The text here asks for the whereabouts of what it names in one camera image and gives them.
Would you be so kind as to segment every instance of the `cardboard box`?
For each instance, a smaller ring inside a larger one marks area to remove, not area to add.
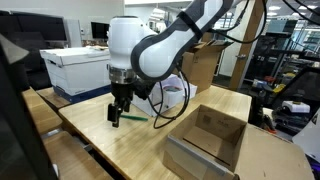
[[[183,54],[182,71],[190,83],[198,86],[197,93],[211,86],[220,54],[229,45],[200,43]]]
[[[313,179],[297,145],[202,105],[169,133],[163,164],[183,179]]]
[[[76,96],[111,84],[109,50],[68,48],[40,50],[53,87]]]
[[[170,75],[166,80],[162,81],[161,83],[163,88],[166,86],[175,86],[181,89],[180,91],[177,91],[177,92],[163,91],[163,106],[161,109],[161,113],[162,113],[167,111],[168,109],[173,108],[178,103],[183,102],[185,93],[183,90],[183,84],[181,79],[174,74]],[[195,96],[196,91],[197,91],[197,86],[190,84],[190,99]],[[155,109],[159,111],[160,102],[161,102],[161,89],[160,89],[159,83],[157,83],[154,86],[149,97]],[[137,106],[139,109],[141,109],[145,113],[147,113],[149,116],[154,117],[157,115],[151,108],[148,100],[140,99],[138,96],[134,95],[131,103]]]

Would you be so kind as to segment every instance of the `desk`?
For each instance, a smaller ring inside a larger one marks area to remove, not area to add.
[[[61,126],[62,120],[60,117],[32,88],[24,91],[22,95],[39,134],[48,133]]]
[[[52,163],[58,165],[60,180],[112,179],[67,132],[60,132],[43,141]]]
[[[43,97],[46,101],[48,101],[54,108],[55,110],[61,109],[65,106],[70,105],[71,103],[64,99],[63,97],[59,96],[53,91],[53,88],[46,88],[46,89],[41,89],[37,91],[37,93]]]
[[[61,116],[87,140],[125,178],[179,179],[162,164],[163,147],[168,133],[200,104],[247,121],[251,97],[211,86],[190,100],[186,112],[170,125],[153,129],[154,118],[131,106],[130,115],[148,117],[148,122],[120,120],[113,128],[107,121],[108,104],[114,101],[109,93],[59,110]],[[182,104],[166,115],[175,115]]]

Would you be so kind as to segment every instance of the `wall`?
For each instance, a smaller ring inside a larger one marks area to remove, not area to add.
[[[147,24],[150,15],[152,14],[156,5],[150,6],[125,6],[124,14],[127,16],[137,16],[139,17],[145,24]]]
[[[91,22],[109,23],[124,14],[124,0],[1,0],[1,10],[13,10],[78,19],[85,35],[91,39]]]

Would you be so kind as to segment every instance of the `cable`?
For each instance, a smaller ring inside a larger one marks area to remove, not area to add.
[[[316,14],[318,16],[320,16],[320,13],[318,13],[317,11],[314,11],[313,9],[309,8],[307,5],[303,4],[301,1],[299,0],[295,0],[298,4],[300,4],[301,6],[307,8],[310,12],[312,12],[313,14]]]
[[[222,36],[224,36],[224,37],[226,37],[226,38],[228,38],[228,39],[231,39],[231,40],[233,40],[233,41],[235,41],[235,42],[237,42],[237,43],[241,43],[241,44],[251,44],[251,43],[253,43],[253,42],[256,41],[257,39],[259,39],[259,37],[262,35],[263,30],[264,30],[264,28],[265,28],[265,26],[266,26],[266,23],[267,23],[267,5],[266,5],[266,1],[265,1],[265,0],[262,0],[262,3],[263,3],[263,11],[264,11],[264,13],[263,13],[263,14],[264,14],[264,20],[263,20],[262,28],[261,28],[258,36],[255,37],[254,39],[252,39],[252,40],[250,40],[250,41],[240,41],[240,40],[235,39],[235,38],[233,38],[233,37],[231,37],[231,36],[228,36],[228,35],[226,35],[226,34],[223,34],[222,32],[220,32],[220,31],[218,31],[218,30],[211,29],[211,30],[209,30],[209,31],[214,32],[214,33],[217,33],[217,34],[220,34],[220,35],[222,35]]]
[[[225,31],[225,32],[226,32],[226,31],[231,31],[232,29],[234,29],[234,28],[236,28],[236,27],[239,26],[239,24],[240,24],[240,22],[241,22],[241,20],[242,20],[242,18],[243,18],[243,15],[244,15],[244,13],[245,13],[246,10],[247,10],[247,7],[248,7],[248,5],[249,5],[249,1],[250,1],[250,0],[247,0],[246,5],[244,6],[243,10],[241,11],[240,15],[238,16],[238,18],[237,18],[236,22],[234,23],[233,27],[231,27],[231,28],[229,28],[229,29],[223,29],[223,31]]]
[[[292,11],[298,13],[299,16],[302,17],[304,20],[307,20],[307,21],[309,21],[309,22],[311,22],[311,23],[313,23],[313,24],[316,24],[316,25],[320,26],[319,23],[317,23],[317,22],[315,22],[315,21],[307,18],[307,17],[304,16],[303,14],[301,14],[298,10],[296,10],[294,7],[292,7],[286,0],[282,0],[282,1],[283,1]]]
[[[184,78],[184,79],[186,80],[187,84],[188,84],[188,86],[187,86],[187,87],[188,87],[188,90],[184,87],[184,92],[185,92],[184,104],[183,104],[180,112],[179,112],[176,116],[172,116],[172,117],[163,116],[163,115],[161,114],[161,110],[162,110],[162,106],[163,106],[163,88],[162,88],[161,82],[159,82],[159,84],[160,84],[160,90],[161,90],[161,102],[160,102],[161,105],[160,105],[159,111],[157,111],[157,110],[154,108],[154,106],[153,106],[153,104],[152,104],[152,102],[151,102],[151,100],[150,100],[150,97],[148,97],[148,101],[149,101],[149,103],[150,103],[150,105],[151,105],[152,110],[157,114],[156,119],[155,119],[154,124],[153,124],[153,128],[154,128],[154,129],[160,129],[160,128],[162,128],[162,127],[170,124],[171,122],[173,122],[174,120],[176,120],[179,116],[181,116],[181,115],[184,113],[184,111],[187,109],[187,106],[188,106],[188,103],[189,103],[189,100],[190,100],[190,84],[189,84],[189,81],[188,81],[186,75],[182,72],[181,68],[178,67],[178,66],[177,66],[176,68],[177,68],[178,71],[182,74],[182,77],[181,77],[181,78]],[[168,119],[169,121],[167,121],[166,123],[164,123],[164,124],[162,124],[162,125],[160,125],[160,126],[157,126],[156,124],[157,124],[157,121],[158,121],[159,117],[162,117],[162,118],[164,118],[164,119]]]

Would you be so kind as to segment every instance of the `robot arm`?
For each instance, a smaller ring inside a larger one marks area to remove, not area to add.
[[[195,0],[159,35],[136,17],[122,16],[111,20],[109,78],[115,102],[108,106],[108,120],[113,122],[114,127],[119,126],[120,114],[129,112],[137,76],[145,82],[142,84],[151,84],[142,86],[142,89],[152,89],[155,82],[166,79],[182,54],[199,41],[202,34],[231,8],[233,2]]]

